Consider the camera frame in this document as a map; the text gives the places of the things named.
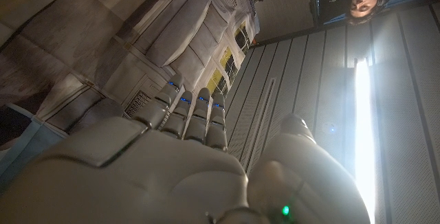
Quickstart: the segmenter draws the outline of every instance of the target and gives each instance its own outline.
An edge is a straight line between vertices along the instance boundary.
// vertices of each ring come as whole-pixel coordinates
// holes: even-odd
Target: window
[[[246,21],[243,21],[234,33],[235,42],[239,45],[241,51],[246,55],[249,50],[250,40],[246,32]]]
[[[225,49],[223,56],[220,59],[220,64],[225,69],[229,77],[229,83],[232,85],[239,70],[237,69],[237,66],[235,66],[234,56],[229,47]]]
[[[214,71],[206,87],[209,89],[211,95],[214,93],[222,93],[224,96],[226,96],[228,93],[226,80],[218,69]]]

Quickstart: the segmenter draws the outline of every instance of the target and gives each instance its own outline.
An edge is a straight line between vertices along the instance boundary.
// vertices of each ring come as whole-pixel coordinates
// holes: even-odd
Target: ceiling
[[[264,0],[255,8],[260,21],[257,42],[314,26],[309,0]]]

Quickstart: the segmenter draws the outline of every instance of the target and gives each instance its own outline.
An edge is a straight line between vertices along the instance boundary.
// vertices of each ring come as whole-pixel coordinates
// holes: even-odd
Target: green light
[[[289,206],[284,206],[283,215],[287,216],[289,214]]]

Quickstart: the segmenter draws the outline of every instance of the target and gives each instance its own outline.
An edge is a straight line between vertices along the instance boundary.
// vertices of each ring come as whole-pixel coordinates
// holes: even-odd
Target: bright light
[[[283,215],[288,215],[288,214],[289,214],[289,206],[284,206]]]
[[[369,66],[365,60],[360,60],[356,67],[355,178],[370,222],[374,223],[375,156],[370,101]]]

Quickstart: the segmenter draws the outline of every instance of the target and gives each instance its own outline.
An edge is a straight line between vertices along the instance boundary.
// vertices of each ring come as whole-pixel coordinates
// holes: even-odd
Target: yellow panel
[[[223,75],[221,74],[221,72],[218,69],[216,69],[214,71],[214,73],[212,74],[211,80],[213,82],[215,82],[215,84],[217,85],[217,84],[219,84],[221,77],[223,77]]]
[[[206,85],[206,88],[209,89],[209,92],[211,94],[214,93],[215,88],[217,87],[217,84],[215,84],[211,79],[209,79],[208,84]]]
[[[226,68],[226,63],[228,62],[231,56],[232,56],[231,49],[227,47],[223,53],[223,56],[220,58],[220,64],[224,69]]]

